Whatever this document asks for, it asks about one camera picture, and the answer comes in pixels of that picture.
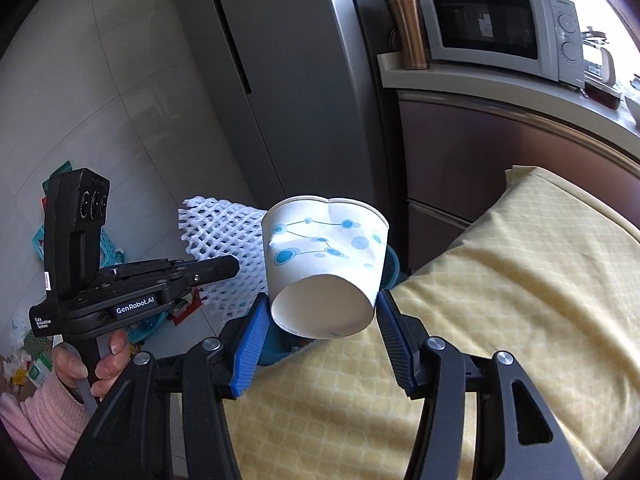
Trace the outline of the person's left hand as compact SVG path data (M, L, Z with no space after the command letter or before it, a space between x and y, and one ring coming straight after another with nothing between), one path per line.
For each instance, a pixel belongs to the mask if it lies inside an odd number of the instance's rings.
M96 382L91 386L91 394L100 400L104 399L130 360L128 335L122 328L111 334L108 345L110 353L96 364L94 370ZM73 396L80 399L78 382L89 376L85 363L79 356L64 349L60 344L52 349L52 363L58 380Z

